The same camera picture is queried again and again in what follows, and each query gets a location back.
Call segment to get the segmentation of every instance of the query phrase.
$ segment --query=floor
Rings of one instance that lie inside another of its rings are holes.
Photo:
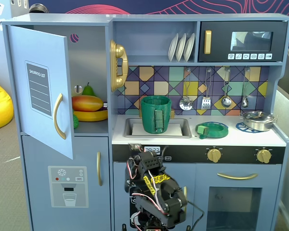
[[[13,119],[0,128],[0,231],[29,231],[24,182]],[[278,214],[275,231],[289,231]]]

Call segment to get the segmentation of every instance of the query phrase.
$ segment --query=digital clock display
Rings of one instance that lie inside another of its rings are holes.
[[[144,147],[145,149],[144,149],[144,151],[145,152],[156,152],[156,154],[157,155],[159,155],[160,154],[160,147],[148,147],[148,146],[146,146],[146,147]]]

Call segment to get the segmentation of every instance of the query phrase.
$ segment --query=stove knob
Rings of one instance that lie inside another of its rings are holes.
[[[208,151],[208,159],[210,161],[213,161],[214,163],[217,163],[221,158],[221,156],[222,156],[221,151],[216,148],[210,149]]]
[[[272,156],[271,153],[266,149],[262,149],[262,150],[258,151],[258,153],[257,153],[257,159],[260,162],[263,162],[266,164],[269,163],[271,156]]]

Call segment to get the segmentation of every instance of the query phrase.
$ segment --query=white countertop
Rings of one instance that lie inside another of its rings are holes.
[[[187,119],[192,138],[126,138],[123,136],[125,120],[128,118],[139,118],[137,115],[118,115],[116,127],[112,138],[112,144],[160,144],[160,145],[229,145],[229,146],[260,146],[260,147],[285,147],[286,143],[277,134],[274,129],[266,132],[247,133],[236,128],[237,123],[243,122],[238,116],[221,116],[221,115],[176,115],[175,118]],[[228,126],[229,133],[226,137],[220,139],[205,138],[201,140],[195,131],[197,124],[204,122],[220,122]]]

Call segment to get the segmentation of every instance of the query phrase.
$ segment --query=yellow label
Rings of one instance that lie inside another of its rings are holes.
[[[152,187],[149,178],[147,176],[144,176],[144,181],[146,183],[146,185],[148,186],[150,192],[152,193],[152,195],[155,195],[155,189]]]
[[[153,178],[154,178],[155,184],[162,183],[164,180],[169,180],[170,179],[170,177],[167,176],[166,174],[158,175],[158,176],[153,177]]]

